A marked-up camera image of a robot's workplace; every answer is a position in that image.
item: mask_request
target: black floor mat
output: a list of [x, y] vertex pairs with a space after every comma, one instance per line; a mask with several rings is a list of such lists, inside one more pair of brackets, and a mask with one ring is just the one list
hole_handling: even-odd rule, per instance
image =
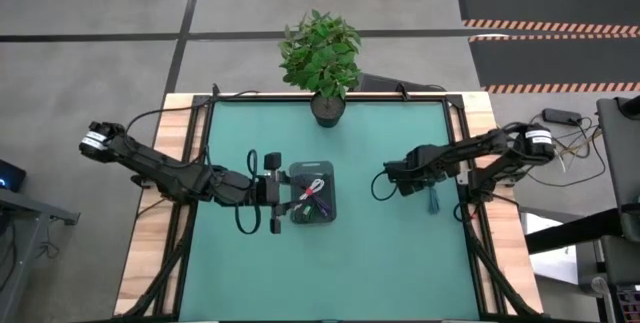
[[468, 27], [635, 34], [640, 25], [640, 0], [458, 1]]
[[640, 90], [640, 36], [471, 37], [469, 45], [491, 93]]

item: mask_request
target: concrete floor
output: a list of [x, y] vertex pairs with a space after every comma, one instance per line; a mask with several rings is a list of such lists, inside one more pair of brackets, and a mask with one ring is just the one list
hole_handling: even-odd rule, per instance
[[[177, 32], [186, 0], [0, 0], [0, 34]], [[310, 8], [343, 14], [360, 29], [461, 28], [457, 0], [199, 0], [192, 31], [279, 30]], [[464, 38], [366, 39], [363, 71], [449, 90], [479, 88]], [[173, 42], [0, 43], [0, 158], [29, 174], [24, 192], [82, 212], [77, 227], [52, 229], [62, 253], [34, 271], [20, 322], [107, 318], [113, 311], [139, 190], [130, 172], [79, 155], [91, 120], [127, 122], [157, 108]], [[289, 90], [274, 41], [191, 42], [176, 91]], [[593, 115], [595, 101], [616, 94], [492, 96], [496, 119], [528, 121], [545, 107]], [[151, 142], [155, 118], [133, 134]], [[563, 174], [554, 164], [534, 173], [571, 181], [597, 171], [595, 156]], [[516, 189], [524, 206], [588, 214], [614, 205], [608, 173], [588, 184]], [[545, 309], [562, 318], [597, 319], [595, 301], [541, 281]]]

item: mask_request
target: teal tassel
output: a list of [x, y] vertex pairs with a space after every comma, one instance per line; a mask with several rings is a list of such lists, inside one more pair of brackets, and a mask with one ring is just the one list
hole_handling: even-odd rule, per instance
[[440, 212], [440, 202], [438, 201], [438, 192], [433, 186], [429, 187], [429, 213], [438, 214]]

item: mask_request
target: plant pot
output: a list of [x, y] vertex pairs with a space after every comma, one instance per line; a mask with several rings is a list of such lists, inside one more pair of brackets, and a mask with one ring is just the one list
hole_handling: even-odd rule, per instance
[[331, 128], [338, 124], [346, 106], [347, 102], [342, 98], [323, 98], [320, 92], [311, 98], [311, 113], [316, 117], [318, 124], [325, 128]]

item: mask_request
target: potted plant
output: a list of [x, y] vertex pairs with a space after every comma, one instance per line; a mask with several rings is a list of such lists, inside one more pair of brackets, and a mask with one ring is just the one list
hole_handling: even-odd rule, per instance
[[343, 18], [312, 10], [311, 17], [306, 13], [302, 17], [297, 32], [285, 26], [284, 35], [280, 67], [287, 73], [282, 80], [315, 92], [311, 112], [318, 124], [335, 126], [346, 108], [347, 90], [358, 85], [360, 70], [354, 62], [361, 45], [358, 33]]

